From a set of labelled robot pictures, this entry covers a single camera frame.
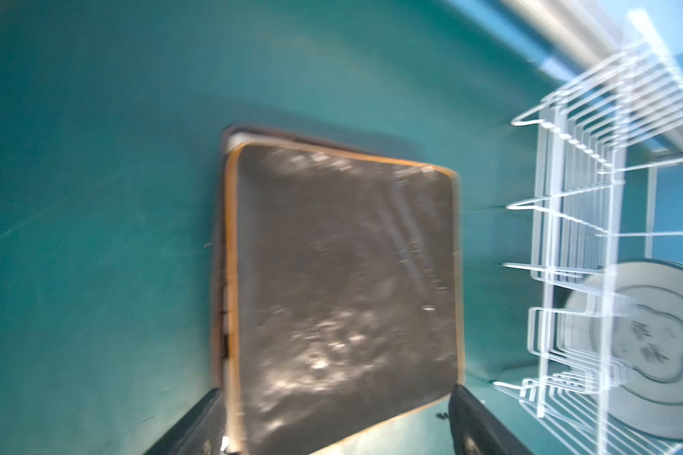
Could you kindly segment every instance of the plate with black writing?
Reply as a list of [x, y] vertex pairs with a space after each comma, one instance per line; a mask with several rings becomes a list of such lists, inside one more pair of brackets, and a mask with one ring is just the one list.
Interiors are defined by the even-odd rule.
[[[631, 372], [610, 390], [610, 415], [657, 438], [683, 441], [683, 266], [634, 260], [614, 267], [615, 291], [630, 305], [614, 320], [612, 355]], [[591, 275], [582, 284], [601, 288], [602, 280]], [[584, 311], [587, 297], [572, 293], [566, 308]], [[567, 347], [600, 351], [599, 318], [572, 317], [564, 328]]]

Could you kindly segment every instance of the scratch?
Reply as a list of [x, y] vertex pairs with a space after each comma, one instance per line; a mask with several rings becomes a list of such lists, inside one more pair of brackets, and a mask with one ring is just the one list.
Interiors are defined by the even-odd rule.
[[121, 174], [122, 172], [124, 172], [124, 169], [123, 169], [123, 168], [120, 169], [120, 170], [118, 170], [118, 171], [116, 171], [115, 173], [109, 174], [109, 175], [106, 176], [106, 177], [100, 178], [99, 180], [97, 180], [97, 181], [95, 181], [94, 183], [90, 184], [88, 187], [84, 187], [84, 188], [82, 188], [82, 189], [79, 189], [79, 190], [77, 190], [77, 191], [74, 191], [73, 193], [70, 193], [69, 195], [65, 195], [64, 197], [62, 197], [61, 199], [58, 199], [58, 200], [57, 200], [56, 202], [54, 202], [53, 204], [48, 204], [48, 205], [46, 205], [45, 207], [43, 207], [42, 209], [40, 209], [38, 212], [32, 214], [31, 216], [28, 216], [26, 219], [24, 219], [24, 220], [22, 220], [22, 221], [16, 223], [16, 224], [15, 224], [14, 226], [12, 226], [10, 229], [8, 229], [7, 231], [5, 231], [5, 232], [3, 232], [2, 234], [0, 234], [0, 240], [2, 240], [2, 239], [4, 239], [4, 238], [8, 237], [10, 234], [12, 234], [12, 233], [15, 232], [16, 230], [22, 228], [23, 226], [25, 226], [25, 225], [27, 225], [27, 224], [29, 224], [29, 223], [32, 223], [32, 222], [35, 221], [37, 218], [40, 218], [43, 214], [45, 214], [45, 213], [48, 212], [49, 210], [53, 209], [54, 207], [56, 207], [56, 206], [58, 206], [58, 205], [61, 205], [61, 204], [63, 204], [64, 202], [67, 202], [69, 199], [72, 199], [72, 198], [75, 197], [75, 196], [78, 196], [78, 195], [87, 193], [87, 192], [89, 192], [90, 190], [92, 190], [92, 189], [95, 188], [95, 187], [99, 187], [100, 185], [103, 185], [104, 183], [106, 183], [106, 182], [108, 182], [108, 181], [114, 179], [115, 177], [117, 177], [117, 176], [118, 176], [119, 174]]

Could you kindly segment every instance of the round plate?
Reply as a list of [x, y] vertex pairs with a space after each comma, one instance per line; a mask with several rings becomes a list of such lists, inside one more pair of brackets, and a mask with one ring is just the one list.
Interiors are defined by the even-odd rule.
[[[616, 291], [634, 301], [628, 317], [615, 319], [612, 354], [634, 371], [610, 390], [610, 415], [641, 432], [683, 441], [683, 266], [638, 260], [616, 267]], [[582, 284], [601, 283], [601, 275], [591, 275]], [[586, 303], [586, 294], [574, 292], [565, 307], [583, 311]], [[565, 321], [565, 347], [599, 350], [598, 319]]]

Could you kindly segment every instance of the white wire dish rack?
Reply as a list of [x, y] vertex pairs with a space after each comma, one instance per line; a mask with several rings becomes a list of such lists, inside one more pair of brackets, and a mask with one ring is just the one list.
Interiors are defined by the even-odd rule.
[[[530, 270], [543, 282], [543, 303], [529, 311], [528, 348], [540, 357], [537, 378], [521, 385], [494, 383], [515, 396], [530, 414], [574, 453], [674, 453], [682, 445], [657, 441], [611, 421], [609, 392], [627, 382], [630, 369], [612, 356], [613, 318], [628, 304], [615, 295], [618, 239], [656, 236], [657, 169], [683, 158], [625, 167], [628, 147], [683, 128], [683, 72], [643, 11], [628, 15], [632, 39], [623, 49], [543, 98], [512, 123], [537, 124], [535, 197], [508, 206], [533, 210]], [[620, 233], [623, 185], [628, 171], [651, 168], [645, 232]], [[583, 278], [601, 275], [601, 286]], [[584, 311], [554, 307], [554, 288], [587, 295]], [[598, 352], [563, 342], [563, 318], [596, 318]], [[550, 361], [570, 368], [552, 374]]]

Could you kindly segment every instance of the plate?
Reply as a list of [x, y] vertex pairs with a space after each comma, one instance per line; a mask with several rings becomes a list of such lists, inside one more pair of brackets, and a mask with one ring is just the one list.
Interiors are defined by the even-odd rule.
[[[632, 307], [615, 318], [612, 353], [632, 372], [610, 390], [610, 415], [657, 438], [683, 441], [683, 265], [638, 260], [615, 267], [616, 291]], [[582, 284], [601, 287], [602, 279], [591, 275]], [[584, 311], [587, 297], [574, 292], [565, 308]], [[568, 332], [560, 338], [565, 347], [599, 351], [598, 319], [569, 317], [559, 327]]]

